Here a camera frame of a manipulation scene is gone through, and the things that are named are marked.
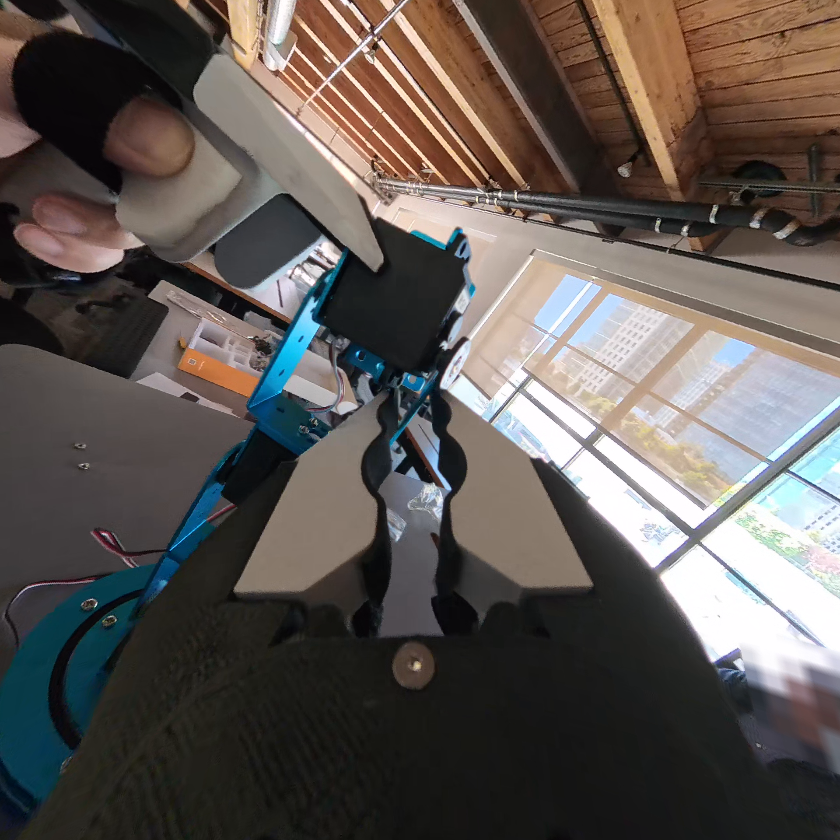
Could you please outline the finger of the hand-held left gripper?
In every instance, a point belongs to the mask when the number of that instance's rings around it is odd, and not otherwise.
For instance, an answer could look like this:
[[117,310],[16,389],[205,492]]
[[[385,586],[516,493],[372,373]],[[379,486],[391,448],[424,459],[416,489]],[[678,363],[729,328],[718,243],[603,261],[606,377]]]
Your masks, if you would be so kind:
[[228,285],[252,290],[288,272],[323,242],[373,272],[385,254],[361,196],[274,99],[233,59],[215,55],[193,90],[198,110],[257,167],[253,209],[215,243]]

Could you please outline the black keyboard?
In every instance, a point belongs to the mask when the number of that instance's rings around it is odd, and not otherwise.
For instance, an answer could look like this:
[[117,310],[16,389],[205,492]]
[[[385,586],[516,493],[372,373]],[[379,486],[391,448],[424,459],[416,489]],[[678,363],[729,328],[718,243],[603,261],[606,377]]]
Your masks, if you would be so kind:
[[148,297],[132,300],[118,311],[81,362],[130,379],[169,313],[165,304]]

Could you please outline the person's left hand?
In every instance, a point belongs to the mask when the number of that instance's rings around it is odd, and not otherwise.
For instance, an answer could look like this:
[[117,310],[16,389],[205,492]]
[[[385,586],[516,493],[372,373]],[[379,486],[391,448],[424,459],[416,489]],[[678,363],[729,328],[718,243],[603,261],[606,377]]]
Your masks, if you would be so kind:
[[[1,40],[3,182],[23,162],[26,151],[41,141],[21,118],[13,93],[14,62],[24,45],[21,38]],[[146,97],[129,101],[117,112],[103,143],[104,157],[120,170],[149,177],[183,171],[194,148],[193,130],[183,116]],[[113,206],[57,191],[34,200],[30,218],[14,227],[13,236],[31,256],[81,274],[113,268],[128,250],[142,245],[121,227]]]

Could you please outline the silver air duct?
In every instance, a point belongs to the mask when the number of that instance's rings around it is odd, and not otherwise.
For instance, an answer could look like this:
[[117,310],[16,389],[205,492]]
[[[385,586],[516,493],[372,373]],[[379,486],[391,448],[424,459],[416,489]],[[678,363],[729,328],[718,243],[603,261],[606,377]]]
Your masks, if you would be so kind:
[[269,1],[262,49],[263,63],[271,71],[283,71],[294,54],[298,37],[291,30],[297,2]]

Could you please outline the metal ceiling conduit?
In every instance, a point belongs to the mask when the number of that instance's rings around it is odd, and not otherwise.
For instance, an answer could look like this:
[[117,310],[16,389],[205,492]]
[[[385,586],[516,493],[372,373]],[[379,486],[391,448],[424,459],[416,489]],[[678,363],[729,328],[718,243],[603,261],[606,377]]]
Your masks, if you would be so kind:
[[387,42],[408,2],[299,2],[293,17],[300,61],[314,74],[298,112],[329,97],[358,118],[384,114],[392,124],[420,113],[413,78]]

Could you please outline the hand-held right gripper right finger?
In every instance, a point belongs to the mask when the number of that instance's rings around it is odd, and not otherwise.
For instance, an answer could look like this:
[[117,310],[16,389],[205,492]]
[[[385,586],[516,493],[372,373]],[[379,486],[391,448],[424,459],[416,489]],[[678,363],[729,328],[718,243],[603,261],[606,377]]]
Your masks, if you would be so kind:
[[438,468],[449,484],[432,607],[444,634],[472,634],[498,604],[583,595],[593,582],[541,469],[458,399],[431,400]]

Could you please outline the black servo with blue bracket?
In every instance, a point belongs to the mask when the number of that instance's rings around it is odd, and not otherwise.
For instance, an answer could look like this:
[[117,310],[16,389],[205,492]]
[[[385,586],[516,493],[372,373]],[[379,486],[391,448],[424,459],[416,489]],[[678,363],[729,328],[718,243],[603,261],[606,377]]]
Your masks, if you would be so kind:
[[345,363],[367,373],[375,388],[396,386],[404,374],[425,377],[455,344],[474,294],[472,256],[457,227],[446,242],[372,220],[384,263],[372,270],[345,249],[317,282],[314,319],[348,340]]

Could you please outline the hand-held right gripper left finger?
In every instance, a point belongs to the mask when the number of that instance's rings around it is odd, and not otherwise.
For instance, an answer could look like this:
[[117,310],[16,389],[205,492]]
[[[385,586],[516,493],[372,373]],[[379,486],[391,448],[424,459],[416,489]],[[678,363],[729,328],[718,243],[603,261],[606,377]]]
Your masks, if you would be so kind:
[[397,395],[379,394],[294,464],[234,593],[335,606],[360,637],[380,631],[392,572],[382,485]]

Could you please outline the city view window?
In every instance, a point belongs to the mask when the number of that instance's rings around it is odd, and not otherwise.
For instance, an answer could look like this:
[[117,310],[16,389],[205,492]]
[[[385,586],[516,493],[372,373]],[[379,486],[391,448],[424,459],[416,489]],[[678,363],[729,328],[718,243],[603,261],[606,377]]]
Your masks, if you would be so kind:
[[838,363],[532,255],[454,392],[554,463],[719,658],[838,649]]

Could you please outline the black ceiling pipe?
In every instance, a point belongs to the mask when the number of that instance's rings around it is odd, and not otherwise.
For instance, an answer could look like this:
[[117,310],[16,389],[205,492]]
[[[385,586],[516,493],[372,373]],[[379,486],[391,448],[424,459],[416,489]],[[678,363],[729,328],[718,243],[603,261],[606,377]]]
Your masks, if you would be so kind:
[[684,238],[704,238],[719,230],[742,228],[764,232],[787,245],[805,248],[835,239],[839,232],[838,215],[819,224],[807,225],[798,217],[775,206],[565,196],[522,189],[505,191],[498,188],[401,181],[382,174],[376,175],[374,182],[385,193],[443,198],[526,214],[558,215],[577,221]]

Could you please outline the blue hobby robot arm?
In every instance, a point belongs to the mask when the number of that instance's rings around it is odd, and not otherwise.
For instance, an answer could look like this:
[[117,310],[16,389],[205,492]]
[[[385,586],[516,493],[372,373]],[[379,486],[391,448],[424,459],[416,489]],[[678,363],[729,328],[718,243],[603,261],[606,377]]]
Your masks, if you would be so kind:
[[[324,327],[314,319],[313,290],[304,298],[290,327],[269,357],[247,408],[255,425],[246,440],[231,448],[206,478],[198,496],[165,549],[129,553],[109,530],[94,529],[99,544],[122,558],[129,572],[101,577],[41,581],[78,585],[42,617],[2,672],[2,813],[14,823],[27,821],[55,789],[61,772],[89,727],[92,712],[130,632],[180,565],[235,505],[256,487],[257,468],[273,466],[281,450],[300,456],[329,433],[319,414],[336,406],[303,406],[288,396],[304,352]],[[339,358],[350,346],[332,335],[330,370],[340,377]],[[385,389],[416,393],[404,418],[397,418],[392,444],[424,405],[443,387],[445,353],[425,377],[404,374]]]

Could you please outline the grey desk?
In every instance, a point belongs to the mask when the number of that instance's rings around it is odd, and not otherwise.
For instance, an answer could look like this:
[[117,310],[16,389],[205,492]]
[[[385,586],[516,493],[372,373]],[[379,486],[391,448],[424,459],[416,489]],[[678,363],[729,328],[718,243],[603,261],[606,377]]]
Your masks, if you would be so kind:
[[[193,336],[198,319],[170,299],[173,292],[179,293],[184,300],[193,300],[192,296],[165,280],[156,284],[150,299],[165,305],[170,315],[155,334],[147,354],[133,374],[133,380],[138,381],[158,371],[174,382],[182,382],[179,392],[192,387],[198,393],[208,394],[212,402],[228,404],[237,413],[242,413],[245,403],[238,394],[221,390],[211,383],[201,383],[194,375],[175,369],[181,357],[177,341]],[[408,502],[422,490],[423,483],[413,472],[407,476],[392,473],[382,485],[381,493],[387,507],[406,522],[402,537],[392,543],[392,578],[384,600],[381,626],[384,636],[440,634],[430,605],[434,596],[437,563],[437,551],[431,535],[437,532],[438,524],[428,511],[408,508]]]

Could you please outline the orange parts box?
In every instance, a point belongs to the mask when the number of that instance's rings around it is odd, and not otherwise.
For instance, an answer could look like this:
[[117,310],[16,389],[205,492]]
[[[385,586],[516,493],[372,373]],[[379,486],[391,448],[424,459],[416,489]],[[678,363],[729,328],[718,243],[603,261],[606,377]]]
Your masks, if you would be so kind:
[[270,346],[251,339],[208,318],[201,318],[185,344],[178,370],[251,397],[263,375]]

